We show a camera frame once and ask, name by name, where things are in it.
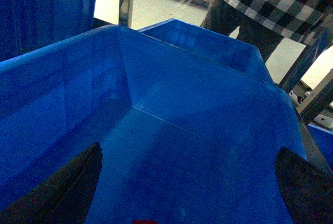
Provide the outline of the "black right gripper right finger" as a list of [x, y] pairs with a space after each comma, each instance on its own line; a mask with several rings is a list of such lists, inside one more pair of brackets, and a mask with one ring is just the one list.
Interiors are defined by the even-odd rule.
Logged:
[[286, 147], [276, 155], [274, 172], [293, 223], [332, 223], [332, 176]]

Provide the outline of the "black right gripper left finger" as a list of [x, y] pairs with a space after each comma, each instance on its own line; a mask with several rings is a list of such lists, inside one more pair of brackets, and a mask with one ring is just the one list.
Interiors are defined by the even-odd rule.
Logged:
[[98, 142], [1, 211], [1, 223], [85, 223], [102, 169]]

